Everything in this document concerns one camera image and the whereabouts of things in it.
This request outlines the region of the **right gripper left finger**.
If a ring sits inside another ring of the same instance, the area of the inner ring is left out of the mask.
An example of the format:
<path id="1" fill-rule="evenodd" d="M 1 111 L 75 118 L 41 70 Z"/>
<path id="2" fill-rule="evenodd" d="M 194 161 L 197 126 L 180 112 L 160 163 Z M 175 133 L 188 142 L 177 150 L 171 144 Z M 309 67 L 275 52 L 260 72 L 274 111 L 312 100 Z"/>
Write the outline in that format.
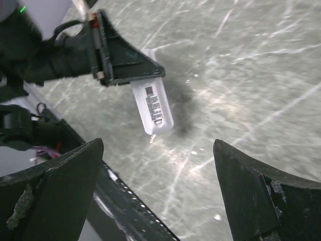
<path id="1" fill-rule="evenodd" d="M 1 240 L 78 240 L 102 165 L 92 141 L 1 177 Z"/>

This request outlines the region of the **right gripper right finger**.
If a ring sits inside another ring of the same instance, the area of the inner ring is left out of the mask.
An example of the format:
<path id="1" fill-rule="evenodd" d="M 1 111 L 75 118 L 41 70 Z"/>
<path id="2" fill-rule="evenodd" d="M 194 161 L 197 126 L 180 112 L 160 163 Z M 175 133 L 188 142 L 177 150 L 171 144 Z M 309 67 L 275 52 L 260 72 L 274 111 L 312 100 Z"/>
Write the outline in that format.
<path id="1" fill-rule="evenodd" d="M 320 183 L 258 161 L 225 141 L 213 146 L 233 240 L 320 240 Z"/>

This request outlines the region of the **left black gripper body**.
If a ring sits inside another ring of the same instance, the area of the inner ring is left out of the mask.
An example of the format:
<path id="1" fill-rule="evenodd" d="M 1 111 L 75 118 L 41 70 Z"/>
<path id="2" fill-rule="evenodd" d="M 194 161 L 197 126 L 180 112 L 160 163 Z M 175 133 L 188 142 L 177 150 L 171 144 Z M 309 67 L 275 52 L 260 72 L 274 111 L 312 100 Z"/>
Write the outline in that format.
<path id="1" fill-rule="evenodd" d="M 42 81 L 92 74 L 105 84 L 104 12 L 92 14 L 92 20 L 72 20 L 59 25 L 51 38 L 42 42 Z M 79 34 L 57 39 L 65 29 L 82 24 Z"/>

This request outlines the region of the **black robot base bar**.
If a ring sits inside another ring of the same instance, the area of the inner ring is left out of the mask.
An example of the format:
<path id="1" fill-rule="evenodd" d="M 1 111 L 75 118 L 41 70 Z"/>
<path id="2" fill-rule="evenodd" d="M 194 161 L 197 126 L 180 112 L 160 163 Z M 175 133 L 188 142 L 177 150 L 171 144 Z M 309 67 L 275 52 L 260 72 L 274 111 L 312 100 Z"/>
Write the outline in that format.
<path id="1" fill-rule="evenodd" d="M 80 240 L 178 240 L 103 163 Z"/>

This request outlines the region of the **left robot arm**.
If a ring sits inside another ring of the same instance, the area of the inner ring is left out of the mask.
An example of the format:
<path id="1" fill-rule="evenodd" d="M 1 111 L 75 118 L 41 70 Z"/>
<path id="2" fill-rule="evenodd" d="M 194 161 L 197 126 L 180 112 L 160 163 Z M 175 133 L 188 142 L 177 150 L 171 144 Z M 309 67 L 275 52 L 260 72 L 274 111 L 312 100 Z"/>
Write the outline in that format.
<path id="1" fill-rule="evenodd" d="M 91 11 L 93 1 L 77 1 L 81 20 L 59 25 L 44 40 L 19 1 L 1 1 L 1 145 L 19 151 L 57 147 L 61 129 L 42 113 L 6 105 L 27 96 L 24 86 L 91 74 L 103 86 L 164 77 L 165 69 L 128 43 L 114 28 L 107 12 Z"/>

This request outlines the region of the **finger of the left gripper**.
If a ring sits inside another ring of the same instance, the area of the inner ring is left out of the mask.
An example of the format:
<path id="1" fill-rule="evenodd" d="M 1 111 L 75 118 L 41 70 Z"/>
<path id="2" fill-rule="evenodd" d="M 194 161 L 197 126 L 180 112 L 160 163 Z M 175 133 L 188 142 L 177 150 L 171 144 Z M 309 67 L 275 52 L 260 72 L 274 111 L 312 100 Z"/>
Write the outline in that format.
<path id="1" fill-rule="evenodd" d="M 165 76 L 165 68 L 127 42 L 114 28 L 104 10 L 97 11 L 103 86 Z"/>

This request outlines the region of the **white remote control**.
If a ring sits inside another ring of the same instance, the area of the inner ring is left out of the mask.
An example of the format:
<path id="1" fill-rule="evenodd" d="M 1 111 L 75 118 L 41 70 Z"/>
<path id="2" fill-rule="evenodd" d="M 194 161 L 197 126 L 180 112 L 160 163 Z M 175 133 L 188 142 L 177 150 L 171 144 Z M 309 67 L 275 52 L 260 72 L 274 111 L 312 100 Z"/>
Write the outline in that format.
<path id="1" fill-rule="evenodd" d="M 145 132 L 160 134 L 174 127 L 174 119 L 162 77 L 164 69 L 155 61 L 150 49 L 142 51 L 143 63 L 138 67 L 138 78 L 130 82 Z"/>

